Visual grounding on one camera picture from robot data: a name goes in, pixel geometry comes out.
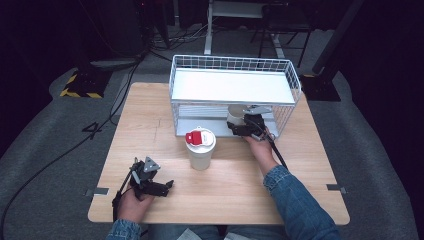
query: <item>person's left hand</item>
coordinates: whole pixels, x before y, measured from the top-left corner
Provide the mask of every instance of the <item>person's left hand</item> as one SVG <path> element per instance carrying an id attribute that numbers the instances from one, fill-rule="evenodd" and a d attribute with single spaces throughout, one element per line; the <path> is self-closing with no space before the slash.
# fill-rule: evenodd
<path id="1" fill-rule="evenodd" d="M 137 199 L 134 190 L 127 190 L 121 197 L 118 207 L 118 219 L 140 223 L 155 196 L 143 194 Z"/>

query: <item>person's right hand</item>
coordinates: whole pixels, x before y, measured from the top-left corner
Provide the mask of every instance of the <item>person's right hand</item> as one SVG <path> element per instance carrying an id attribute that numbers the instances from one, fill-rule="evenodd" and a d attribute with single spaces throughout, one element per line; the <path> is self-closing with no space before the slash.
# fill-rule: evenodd
<path id="1" fill-rule="evenodd" d="M 265 176 L 272 168 L 278 165 L 272 155 L 272 147 L 268 141 L 256 141 L 252 137 L 243 137 L 249 143 L 250 151 L 259 163 L 262 174 Z"/>

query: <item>red lid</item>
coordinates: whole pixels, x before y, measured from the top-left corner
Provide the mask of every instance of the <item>red lid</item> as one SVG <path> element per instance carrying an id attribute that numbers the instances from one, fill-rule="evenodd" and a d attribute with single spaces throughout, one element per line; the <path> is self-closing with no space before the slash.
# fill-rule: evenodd
<path id="1" fill-rule="evenodd" d="M 193 145 L 202 144 L 202 134 L 200 131 L 186 133 L 186 142 Z"/>

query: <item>black cable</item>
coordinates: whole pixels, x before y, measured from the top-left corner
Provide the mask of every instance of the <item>black cable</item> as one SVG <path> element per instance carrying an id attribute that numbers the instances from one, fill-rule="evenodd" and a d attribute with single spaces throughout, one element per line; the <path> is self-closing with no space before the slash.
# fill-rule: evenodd
<path id="1" fill-rule="evenodd" d="M 168 61 L 168 62 L 172 62 L 172 60 L 171 60 L 171 59 L 169 59 L 169 58 L 167 58 L 167 57 L 164 57 L 164 56 L 162 56 L 162 55 L 160 55 L 160 54 L 158 54 L 158 53 L 155 53 L 155 52 L 153 52 L 152 50 L 150 50 L 150 53 L 151 53 L 151 54 L 153 54 L 153 56 L 155 56 L 155 57 L 157 57 L 157 58 L 160 58 L 160 59 L 166 60 L 166 61 Z"/>
<path id="2" fill-rule="evenodd" d="M 179 33 L 181 32 L 181 31 L 178 31 L 173 37 L 170 38 L 171 41 L 170 41 L 170 47 L 169 48 L 163 47 L 163 46 L 156 46 L 156 44 L 155 44 L 156 41 L 153 39 L 151 48 L 153 48 L 154 50 L 157 50 L 157 51 L 175 50 L 176 48 L 178 48 L 179 46 L 181 46 L 184 43 L 191 43 L 191 42 L 198 40 L 201 37 L 206 37 L 206 35 L 204 35 L 204 36 L 200 35 L 200 36 L 194 37 L 196 34 L 202 34 L 203 32 L 205 32 L 207 30 L 206 26 L 203 26 L 198 30 L 193 30 L 190 33 L 188 33 L 188 30 L 185 30 L 185 33 L 181 36 L 178 36 Z"/>
<path id="3" fill-rule="evenodd" d="M 142 237 L 142 236 L 146 235 L 146 233 L 147 233 L 148 231 L 149 231 L 149 230 L 144 230 L 144 232 L 142 232 L 142 233 L 140 234 L 140 237 Z"/>
<path id="4" fill-rule="evenodd" d="M 115 123 L 115 122 L 113 122 L 112 121 L 112 117 L 118 112 L 118 109 L 121 107 L 121 105 L 124 103 L 124 99 L 125 99 L 125 96 L 128 94 L 128 91 L 129 91 L 129 88 L 130 88 L 130 83 L 131 83 L 131 79 L 132 79 L 132 77 L 133 77 L 133 75 L 134 75 L 134 72 L 135 72 L 135 70 L 137 69 L 137 67 L 140 65 L 140 63 L 141 63 L 141 60 L 140 61 L 138 61 L 137 62 L 137 64 L 136 65 L 134 65 L 134 67 L 130 70 L 130 72 L 128 73 L 128 77 L 127 77 L 127 82 L 124 84 L 124 86 L 119 90 L 119 92 L 118 92 L 118 95 L 116 96 L 116 98 L 115 98 L 115 101 L 113 102 L 113 104 L 112 104 L 112 108 L 110 109 L 110 114 L 109 114 L 109 121 L 113 124 L 113 125 L 115 125 L 115 126 L 117 126 L 118 124 L 117 123 Z M 126 87 L 126 89 L 125 89 L 125 93 L 124 93 L 124 96 L 122 97 L 122 99 L 121 99 L 121 102 L 119 103 L 119 105 L 118 105 L 118 107 L 116 107 L 115 108 L 115 111 L 114 112 L 112 112 L 112 109 L 113 109 L 113 107 L 115 106 L 115 103 L 116 103 L 116 101 L 118 100 L 118 97 L 121 95 L 121 92 L 122 92 L 122 90 L 124 89 Z"/>
<path id="5" fill-rule="evenodd" d="M 180 34 L 180 32 L 181 31 L 178 31 L 173 37 L 168 38 L 168 40 L 169 40 L 169 47 L 170 48 L 176 42 L 178 42 L 181 38 L 184 38 L 187 35 L 187 30 L 185 30 L 185 33 L 183 35 L 178 36 Z M 162 37 L 153 37 L 152 43 L 151 43 L 151 46 L 150 47 L 153 48 L 154 50 L 157 50 L 157 51 L 167 51 L 167 50 L 169 50 L 170 48 L 168 48 L 168 46 L 165 47 L 165 46 L 157 46 L 156 45 L 157 43 L 164 43 L 163 40 L 161 40 L 161 41 L 156 40 L 156 39 L 159 39 L 159 38 L 162 38 Z"/>
<path id="6" fill-rule="evenodd" d="M 124 182 L 121 185 L 121 188 L 119 189 L 119 192 L 122 193 L 122 190 L 124 190 L 125 184 L 128 182 L 128 179 L 130 179 L 131 177 L 131 171 L 127 174 L 127 176 L 125 177 Z M 127 190 L 125 190 L 124 193 L 122 193 L 122 195 L 124 195 L 126 192 L 128 192 L 130 189 L 132 189 L 132 187 L 128 188 Z"/>
<path id="7" fill-rule="evenodd" d="M 135 69 L 138 67 L 138 65 L 140 64 L 142 60 L 138 61 L 138 63 L 134 66 L 133 69 L 131 69 L 131 74 L 129 77 L 129 81 L 131 81 L 131 78 L 135 72 Z M 32 180 L 34 180 L 38 175 L 40 175 L 44 170 L 46 170 L 48 167 L 50 167 L 51 165 L 53 165 L 54 163 L 56 163 L 57 161 L 59 161 L 60 159 L 62 159 L 63 157 L 65 157 L 66 155 L 68 155 L 69 153 L 71 153 L 72 151 L 74 151 L 75 149 L 77 149 L 79 146 L 81 146 L 83 143 L 85 143 L 88 139 L 92 138 L 94 136 L 94 134 L 96 134 L 97 132 L 99 132 L 99 130 L 101 130 L 101 128 L 110 121 L 110 119 L 117 113 L 119 107 L 121 106 L 121 104 L 123 103 L 123 99 L 121 100 L 121 103 L 119 104 L 119 106 L 115 109 L 115 111 L 112 114 L 109 114 L 109 117 L 100 125 L 99 128 L 95 129 L 91 134 L 89 134 L 87 137 L 85 137 L 83 140 L 81 140 L 80 142 L 78 142 L 75 146 L 73 146 L 72 148 L 70 148 L 69 150 L 67 150 L 65 153 L 61 154 L 60 156 L 58 156 L 57 158 L 55 158 L 53 161 L 49 162 L 47 165 L 45 165 L 43 168 L 41 168 L 40 170 L 38 170 L 32 177 L 30 177 L 16 192 L 15 194 L 12 196 L 12 198 L 9 200 L 9 202 L 7 203 L 6 207 L 4 208 L 2 217 L 1 217 L 1 223 L 0 223 L 0 237 L 1 240 L 5 240 L 4 237 L 4 224 L 6 221 L 6 215 L 7 215 L 7 211 L 9 210 L 10 206 L 12 205 L 12 203 L 15 201 L 16 197 L 21 193 L 21 191 L 29 184 L 32 182 Z"/>
<path id="8" fill-rule="evenodd" d="M 280 159 L 281 165 L 283 165 L 283 167 L 285 167 L 287 170 L 289 170 L 289 168 L 287 167 L 286 162 L 283 159 L 283 156 L 281 156 L 280 151 L 278 151 L 277 146 L 275 145 L 274 140 L 269 141 L 269 143 L 271 144 L 271 147 L 274 150 L 275 154 L 277 155 L 278 159 Z"/>
<path id="9" fill-rule="evenodd" d="M 97 69 L 99 69 L 100 71 L 119 71 L 119 70 L 123 70 L 126 68 L 130 68 L 133 67 L 135 64 L 137 64 L 137 62 L 139 61 L 139 59 L 134 59 L 134 61 L 129 62 L 129 63 L 123 63 L 123 64 L 119 64 L 119 65 L 112 65 L 112 66 L 95 66 Z"/>

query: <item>white wire basket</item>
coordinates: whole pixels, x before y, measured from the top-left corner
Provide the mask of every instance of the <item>white wire basket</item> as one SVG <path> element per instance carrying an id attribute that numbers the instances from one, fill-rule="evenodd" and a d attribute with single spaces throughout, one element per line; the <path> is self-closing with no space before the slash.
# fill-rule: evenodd
<path id="1" fill-rule="evenodd" d="M 169 94 L 176 136 L 201 126 L 217 137 L 232 137 L 228 107 L 242 104 L 269 109 L 262 117 L 279 137 L 300 99 L 301 85 L 285 59 L 175 55 Z"/>

